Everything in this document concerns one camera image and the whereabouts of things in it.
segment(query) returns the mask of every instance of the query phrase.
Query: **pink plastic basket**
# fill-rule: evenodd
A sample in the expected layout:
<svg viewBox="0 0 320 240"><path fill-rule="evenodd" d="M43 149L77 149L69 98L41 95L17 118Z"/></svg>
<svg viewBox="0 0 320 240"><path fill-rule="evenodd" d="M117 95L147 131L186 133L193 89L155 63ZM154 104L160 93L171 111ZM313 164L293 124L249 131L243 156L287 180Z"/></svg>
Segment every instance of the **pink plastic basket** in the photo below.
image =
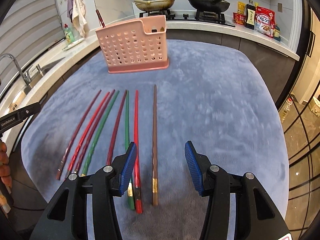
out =
<svg viewBox="0 0 320 240"><path fill-rule="evenodd" d="M96 30L109 73L169 66L165 16L127 20Z"/></svg>

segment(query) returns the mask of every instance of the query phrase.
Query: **green chopstick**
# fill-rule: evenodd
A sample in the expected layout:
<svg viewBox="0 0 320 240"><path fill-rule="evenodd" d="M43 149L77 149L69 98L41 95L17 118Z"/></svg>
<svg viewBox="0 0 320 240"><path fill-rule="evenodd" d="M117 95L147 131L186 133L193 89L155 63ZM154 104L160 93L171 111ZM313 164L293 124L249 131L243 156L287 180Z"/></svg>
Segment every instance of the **green chopstick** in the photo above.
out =
<svg viewBox="0 0 320 240"><path fill-rule="evenodd" d="M130 144L130 139L129 139L129 91L128 91L126 101L125 101L125 134L124 134L125 151L127 151L129 144ZM129 186L128 186L128 204L131 210L135 209L134 199L133 199L133 190L132 190L132 175L131 175Z"/></svg>
<svg viewBox="0 0 320 240"><path fill-rule="evenodd" d="M98 140L99 140L99 137L100 137L100 134L101 134L102 129L103 129L103 127L104 127L104 124L106 123L106 120L107 120L107 118L108 118L108 116L109 116L109 113L110 113L110 111L111 111L111 108L113 107L114 102L115 102L116 99L117 99L118 94L119 94L119 90L115 93L114 97L111 99L110 105L108 105L108 107L107 107L107 109L106 109L106 111L105 111L105 114L104 114L104 116L103 116L102 119L101 119L100 125L99 125L99 127L98 127L98 129L97 129L97 133L96 133L96 135L94 136L94 139L93 139L91 148L90 148L90 150L89 150L87 159L85 160L85 164L84 164L84 167L83 167L81 176L86 176L86 175L87 175L88 168L89 168L89 165L90 165L90 162L91 162L91 158L92 158L94 149L95 149L95 147L96 147L96 145L97 145L97 142L98 142Z"/></svg>

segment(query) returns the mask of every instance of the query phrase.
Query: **chrome faucet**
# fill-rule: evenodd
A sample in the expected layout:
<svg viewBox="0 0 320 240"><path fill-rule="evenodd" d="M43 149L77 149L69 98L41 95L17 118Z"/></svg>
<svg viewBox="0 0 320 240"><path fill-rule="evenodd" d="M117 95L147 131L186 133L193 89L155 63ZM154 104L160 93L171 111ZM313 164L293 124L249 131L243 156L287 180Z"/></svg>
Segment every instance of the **chrome faucet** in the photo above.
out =
<svg viewBox="0 0 320 240"><path fill-rule="evenodd" d="M19 73L20 73L20 76L22 76L25 84L28 86L30 83L31 83L31 78L30 78L30 75L29 75L29 72L26 71L24 74L23 74L23 71L22 69L20 68L19 64L18 64L18 61L17 59L10 53L4 53L0 56L0 61L5 58L5 57L8 57L10 58L14 64L16 65L16 68L18 69Z"/></svg>

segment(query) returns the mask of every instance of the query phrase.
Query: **human hand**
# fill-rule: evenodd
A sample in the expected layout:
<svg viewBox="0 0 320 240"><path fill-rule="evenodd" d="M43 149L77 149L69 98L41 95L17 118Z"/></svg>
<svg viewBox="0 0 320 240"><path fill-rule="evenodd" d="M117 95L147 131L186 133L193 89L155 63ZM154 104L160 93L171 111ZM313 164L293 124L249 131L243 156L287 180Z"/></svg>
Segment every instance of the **human hand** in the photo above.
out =
<svg viewBox="0 0 320 240"><path fill-rule="evenodd" d="M9 158L7 156L7 146L0 140L0 177L2 182L9 187L12 187L12 178L10 176L10 167L8 166Z"/></svg>

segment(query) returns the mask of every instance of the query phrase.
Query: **wok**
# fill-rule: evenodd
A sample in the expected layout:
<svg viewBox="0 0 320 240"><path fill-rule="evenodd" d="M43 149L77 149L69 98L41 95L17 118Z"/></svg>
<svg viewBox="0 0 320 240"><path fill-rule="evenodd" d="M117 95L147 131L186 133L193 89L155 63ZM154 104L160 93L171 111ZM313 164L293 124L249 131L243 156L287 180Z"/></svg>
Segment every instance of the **wok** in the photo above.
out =
<svg viewBox="0 0 320 240"><path fill-rule="evenodd" d="M230 3L225 0L188 0L191 6L200 11L222 13L228 10Z"/></svg>
<svg viewBox="0 0 320 240"><path fill-rule="evenodd" d="M167 10L175 0L132 0L137 8L144 12Z"/></svg>

